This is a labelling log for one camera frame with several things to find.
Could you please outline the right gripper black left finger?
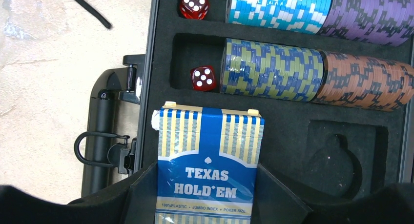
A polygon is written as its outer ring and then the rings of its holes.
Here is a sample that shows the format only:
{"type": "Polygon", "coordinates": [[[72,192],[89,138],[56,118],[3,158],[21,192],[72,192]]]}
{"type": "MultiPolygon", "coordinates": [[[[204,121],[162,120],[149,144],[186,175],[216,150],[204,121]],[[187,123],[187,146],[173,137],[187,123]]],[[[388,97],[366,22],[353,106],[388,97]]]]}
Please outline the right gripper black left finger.
{"type": "Polygon", "coordinates": [[[2,224],[152,224],[157,163],[94,194],[55,204],[10,185],[0,187],[2,224]]]}

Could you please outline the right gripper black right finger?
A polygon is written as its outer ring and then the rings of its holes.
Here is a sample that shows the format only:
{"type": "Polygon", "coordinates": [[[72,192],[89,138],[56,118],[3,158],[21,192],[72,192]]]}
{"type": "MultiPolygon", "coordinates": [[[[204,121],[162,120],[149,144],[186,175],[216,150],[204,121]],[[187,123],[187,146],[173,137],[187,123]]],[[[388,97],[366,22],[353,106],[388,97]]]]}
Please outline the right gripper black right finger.
{"type": "Polygon", "coordinates": [[[334,197],[259,165],[254,224],[412,224],[414,185],[394,183],[355,200],[334,197]]]}

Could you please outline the blue Texas Hold'em card box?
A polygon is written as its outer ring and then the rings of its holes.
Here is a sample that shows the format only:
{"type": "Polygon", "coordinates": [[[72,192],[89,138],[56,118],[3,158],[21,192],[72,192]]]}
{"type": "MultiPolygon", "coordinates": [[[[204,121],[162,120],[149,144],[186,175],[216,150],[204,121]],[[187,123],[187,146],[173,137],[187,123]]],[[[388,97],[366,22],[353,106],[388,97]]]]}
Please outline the blue Texas Hold'em card box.
{"type": "Polygon", "coordinates": [[[159,133],[157,224],[248,224],[265,120],[247,111],[166,102],[159,133]]]}

